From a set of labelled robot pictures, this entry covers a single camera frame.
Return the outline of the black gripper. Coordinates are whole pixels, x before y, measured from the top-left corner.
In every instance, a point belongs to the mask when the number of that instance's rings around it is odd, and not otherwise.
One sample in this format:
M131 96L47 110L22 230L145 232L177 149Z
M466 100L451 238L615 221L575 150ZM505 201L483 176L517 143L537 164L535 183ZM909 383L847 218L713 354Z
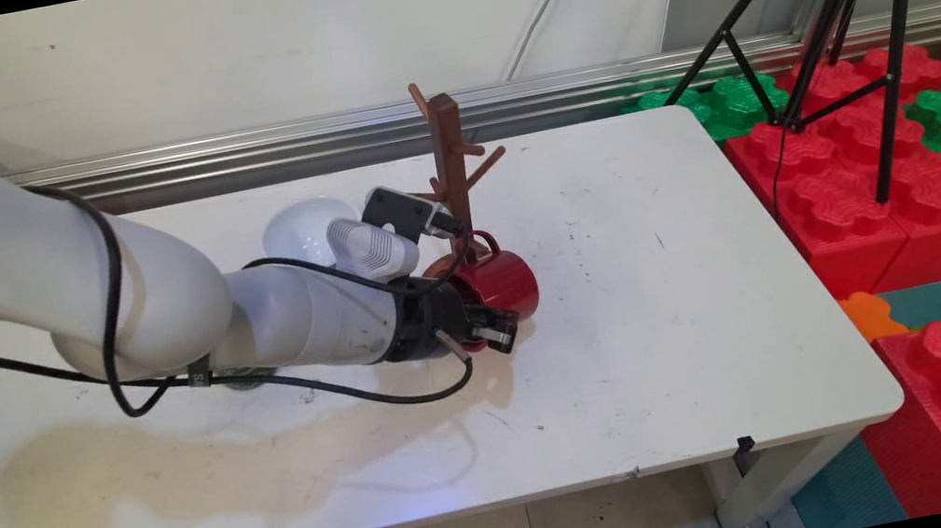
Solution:
M520 313L499 309L480 298L464 298L445 282L438 289L414 296L394 296L394 336L383 360L416 362L450 355L468 361L476 345L502 354L514 352Z

